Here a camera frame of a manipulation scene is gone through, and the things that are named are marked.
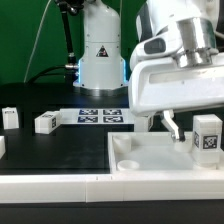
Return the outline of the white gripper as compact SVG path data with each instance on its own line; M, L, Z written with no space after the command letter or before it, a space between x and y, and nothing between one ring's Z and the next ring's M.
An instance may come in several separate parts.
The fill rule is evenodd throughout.
M162 34L139 42L132 52L129 108L136 116L162 112L161 122L174 142L186 140L174 111L224 103L224 53L208 50L209 65L180 68L175 60L182 40Z

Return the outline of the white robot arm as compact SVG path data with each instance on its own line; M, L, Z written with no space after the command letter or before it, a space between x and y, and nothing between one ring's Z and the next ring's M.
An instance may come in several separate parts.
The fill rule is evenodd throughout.
M134 130L147 132L153 117L176 141L185 139L176 112L224 104L224 53L216 46L220 0L146 0L136 18L139 43L125 77L120 18L101 0L84 3L84 55L74 86L100 96L128 88Z

